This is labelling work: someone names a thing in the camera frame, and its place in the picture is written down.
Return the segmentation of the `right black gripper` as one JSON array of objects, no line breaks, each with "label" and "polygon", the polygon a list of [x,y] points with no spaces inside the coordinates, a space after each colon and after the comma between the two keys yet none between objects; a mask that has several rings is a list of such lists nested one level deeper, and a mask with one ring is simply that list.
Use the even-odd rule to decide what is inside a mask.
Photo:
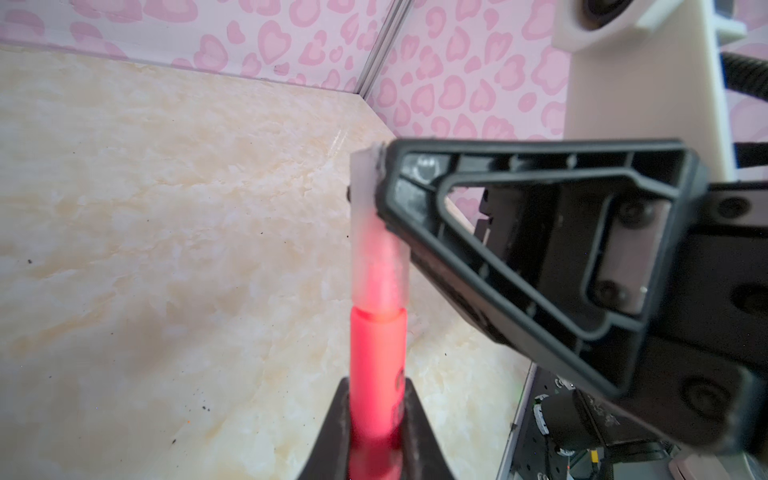
[{"label": "right black gripper", "polygon": [[767,184],[713,184],[618,409],[694,450],[767,453]]}]

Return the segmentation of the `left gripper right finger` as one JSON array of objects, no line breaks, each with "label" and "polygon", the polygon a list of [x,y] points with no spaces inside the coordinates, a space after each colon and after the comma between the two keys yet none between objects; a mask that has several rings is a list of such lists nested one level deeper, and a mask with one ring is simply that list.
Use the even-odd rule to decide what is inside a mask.
[{"label": "left gripper right finger", "polygon": [[405,383],[405,478],[454,479],[411,379]]}]

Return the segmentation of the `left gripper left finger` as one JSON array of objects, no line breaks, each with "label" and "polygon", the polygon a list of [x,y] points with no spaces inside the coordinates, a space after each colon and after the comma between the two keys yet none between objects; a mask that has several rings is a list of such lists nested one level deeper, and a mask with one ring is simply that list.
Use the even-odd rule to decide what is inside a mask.
[{"label": "left gripper left finger", "polygon": [[350,385],[342,378],[298,480],[348,479],[351,445]]}]

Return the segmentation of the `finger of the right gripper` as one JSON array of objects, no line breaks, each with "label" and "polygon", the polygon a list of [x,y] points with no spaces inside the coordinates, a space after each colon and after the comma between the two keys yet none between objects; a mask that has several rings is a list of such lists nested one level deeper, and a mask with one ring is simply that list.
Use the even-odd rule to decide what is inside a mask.
[{"label": "finger of the right gripper", "polygon": [[[384,150],[375,204],[416,268],[478,330],[604,397],[631,388],[649,325],[708,171],[675,140],[509,142],[401,138]],[[668,207],[640,258],[643,305],[593,288],[625,203]]]}]

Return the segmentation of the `pink marker pen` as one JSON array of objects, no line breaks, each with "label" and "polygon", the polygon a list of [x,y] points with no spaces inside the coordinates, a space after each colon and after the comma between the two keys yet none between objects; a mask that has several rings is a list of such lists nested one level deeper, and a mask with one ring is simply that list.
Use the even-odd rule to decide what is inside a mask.
[{"label": "pink marker pen", "polygon": [[397,479],[405,390],[406,307],[350,312],[351,479]]}]

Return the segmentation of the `clear pen cap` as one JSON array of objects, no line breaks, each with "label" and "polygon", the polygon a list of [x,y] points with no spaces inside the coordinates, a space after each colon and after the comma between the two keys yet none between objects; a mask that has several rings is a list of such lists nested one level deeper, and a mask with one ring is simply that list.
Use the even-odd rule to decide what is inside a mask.
[{"label": "clear pen cap", "polygon": [[352,302],[374,315],[394,314],[409,298],[410,249],[387,230],[375,205],[384,158],[382,143],[350,155]]}]

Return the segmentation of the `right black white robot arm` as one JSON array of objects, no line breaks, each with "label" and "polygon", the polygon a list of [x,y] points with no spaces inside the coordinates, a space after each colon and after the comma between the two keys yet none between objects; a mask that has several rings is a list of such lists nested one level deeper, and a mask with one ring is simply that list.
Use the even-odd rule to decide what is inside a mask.
[{"label": "right black white robot arm", "polygon": [[611,464],[671,443],[767,458],[767,185],[678,141],[400,139],[375,205],[492,341],[564,381],[526,415]]}]

